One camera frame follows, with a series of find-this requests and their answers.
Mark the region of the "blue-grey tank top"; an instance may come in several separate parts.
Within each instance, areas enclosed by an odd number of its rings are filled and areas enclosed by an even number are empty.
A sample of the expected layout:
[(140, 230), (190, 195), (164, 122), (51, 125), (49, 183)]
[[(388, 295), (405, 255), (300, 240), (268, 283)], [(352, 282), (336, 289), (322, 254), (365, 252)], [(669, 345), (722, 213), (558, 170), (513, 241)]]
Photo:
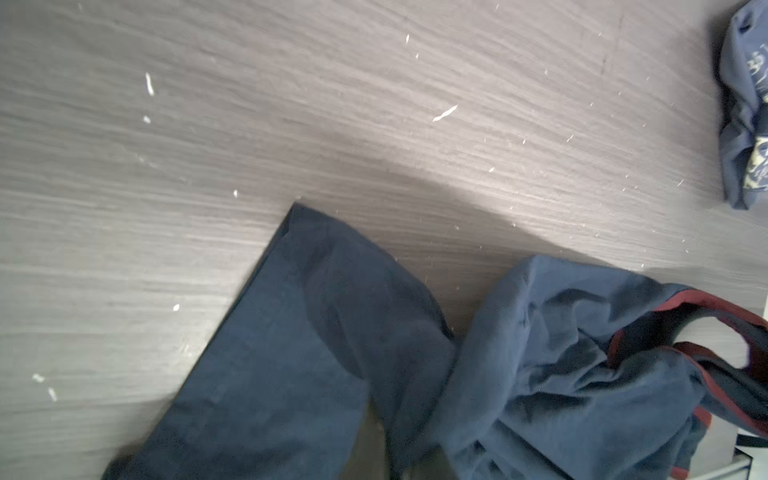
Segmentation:
[(719, 78), (728, 106), (719, 136), (725, 197), (750, 209), (767, 193), (767, 3), (749, 1), (730, 19)]

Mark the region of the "dark navy tank top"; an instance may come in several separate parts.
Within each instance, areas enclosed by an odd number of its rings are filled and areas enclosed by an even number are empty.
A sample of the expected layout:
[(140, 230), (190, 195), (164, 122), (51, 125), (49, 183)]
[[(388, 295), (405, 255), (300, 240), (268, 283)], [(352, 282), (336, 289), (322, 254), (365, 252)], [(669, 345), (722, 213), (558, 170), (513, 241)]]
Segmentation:
[(767, 433), (767, 324), (698, 289), (544, 255), (456, 337), (427, 287), (291, 207), (143, 446), (108, 479), (338, 479), (372, 401), (390, 478), (683, 479), (713, 417)]

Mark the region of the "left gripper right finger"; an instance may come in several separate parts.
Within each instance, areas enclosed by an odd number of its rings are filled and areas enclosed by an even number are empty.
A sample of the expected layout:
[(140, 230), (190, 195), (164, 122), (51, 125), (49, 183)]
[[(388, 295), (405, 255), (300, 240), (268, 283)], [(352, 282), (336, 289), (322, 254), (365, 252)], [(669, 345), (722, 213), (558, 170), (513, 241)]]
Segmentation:
[(418, 462), (406, 468), (401, 480), (458, 480), (444, 450), (436, 447)]

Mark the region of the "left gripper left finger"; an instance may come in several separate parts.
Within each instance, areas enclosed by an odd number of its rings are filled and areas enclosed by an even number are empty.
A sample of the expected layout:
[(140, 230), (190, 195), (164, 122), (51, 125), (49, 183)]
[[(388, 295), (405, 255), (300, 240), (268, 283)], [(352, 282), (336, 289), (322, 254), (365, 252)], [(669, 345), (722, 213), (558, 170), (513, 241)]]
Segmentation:
[(388, 480), (390, 478), (386, 431), (372, 401), (367, 405), (350, 456), (339, 478), (342, 480)]

